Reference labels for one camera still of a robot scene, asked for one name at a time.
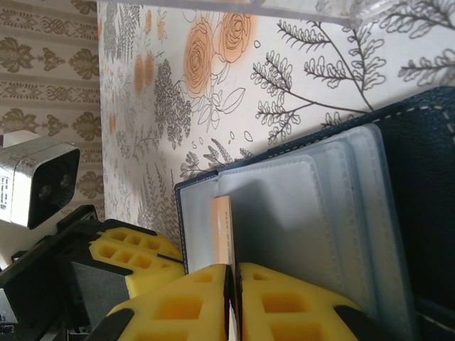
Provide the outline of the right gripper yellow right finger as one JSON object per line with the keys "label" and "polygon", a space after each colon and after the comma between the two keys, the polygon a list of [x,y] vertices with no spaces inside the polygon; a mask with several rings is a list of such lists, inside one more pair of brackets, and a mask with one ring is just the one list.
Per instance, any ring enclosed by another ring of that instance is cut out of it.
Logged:
{"label": "right gripper yellow right finger", "polygon": [[378,340],[351,300],[252,263],[240,264],[242,340]]}

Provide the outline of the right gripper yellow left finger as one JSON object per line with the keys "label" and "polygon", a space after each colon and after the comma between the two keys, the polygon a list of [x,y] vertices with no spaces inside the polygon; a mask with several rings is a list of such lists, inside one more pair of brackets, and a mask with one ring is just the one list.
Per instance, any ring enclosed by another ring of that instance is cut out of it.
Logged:
{"label": "right gripper yellow left finger", "polygon": [[213,264],[115,306],[92,340],[227,340],[230,268]]}

